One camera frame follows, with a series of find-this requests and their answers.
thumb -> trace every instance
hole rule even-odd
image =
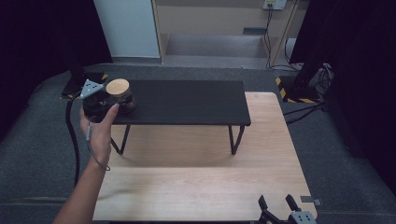
[[[105,118],[102,120],[102,123],[104,123],[106,126],[111,126],[119,112],[119,108],[119,104],[114,104],[113,106],[111,106],[110,109],[107,111]]]

tan circular lid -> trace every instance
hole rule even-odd
[[[129,82],[123,78],[115,79],[109,82],[106,86],[106,91],[108,94],[113,96],[122,96],[124,95],[129,88]]]

small black table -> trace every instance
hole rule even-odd
[[[129,80],[136,109],[118,114],[114,124],[126,125],[121,149],[125,149],[131,125],[226,125],[231,153],[235,155],[250,115],[242,81]],[[233,142],[233,126],[239,126]]]

person's hand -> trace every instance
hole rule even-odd
[[[103,165],[108,164],[111,152],[111,125],[119,111],[119,105],[115,104],[107,111],[105,118],[100,123],[89,122],[84,115],[84,110],[79,110],[80,115],[80,128],[85,136],[87,136],[88,125],[90,124],[90,145],[91,150],[96,159]]]

white wall outlet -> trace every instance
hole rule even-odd
[[[270,9],[270,6],[272,6],[271,9],[273,10],[283,10],[285,9],[287,1],[288,0],[265,0],[262,8],[268,10]]]

